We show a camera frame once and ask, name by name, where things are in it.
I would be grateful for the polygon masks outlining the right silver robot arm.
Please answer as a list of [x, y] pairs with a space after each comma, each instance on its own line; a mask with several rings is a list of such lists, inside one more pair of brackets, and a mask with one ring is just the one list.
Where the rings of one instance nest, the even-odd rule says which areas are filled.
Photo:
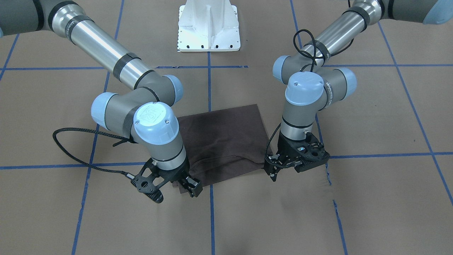
[[50, 31], [65, 38], [125, 87], [123, 94], [103, 92], [92, 103], [92, 119], [104, 132], [58, 129], [52, 134], [55, 144], [79, 163], [84, 161], [62, 146], [58, 134], [87, 132], [115, 138], [118, 144], [142, 145], [150, 157], [136, 174], [84, 164], [128, 178], [138, 192], [156, 203], [163, 201], [161, 188], [167, 183], [179, 184], [191, 197], [199, 196], [202, 183], [189, 172], [180, 125], [172, 110], [183, 97], [180, 80], [173, 75], [161, 76], [102, 29], [73, 0], [1, 1], [1, 36], [35, 31]]

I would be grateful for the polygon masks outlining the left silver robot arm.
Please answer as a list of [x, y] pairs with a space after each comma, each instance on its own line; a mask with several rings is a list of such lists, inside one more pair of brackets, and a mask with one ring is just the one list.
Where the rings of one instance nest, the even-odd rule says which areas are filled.
[[265, 154], [264, 170], [276, 181], [282, 169], [303, 172], [322, 166], [330, 158], [324, 144], [312, 134], [318, 111], [344, 100], [357, 88], [349, 68], [329, 70], [324, 65], [343, 52], [353, 39], [382, 19], [444, 24], [452, 19], [451, 0], [356, 0], [321, 34], [299, 48], [295, 56], [281, 56], [273, 65], [273, 76], [286, 85], [285, 106], [278, 134], [277, 153]]

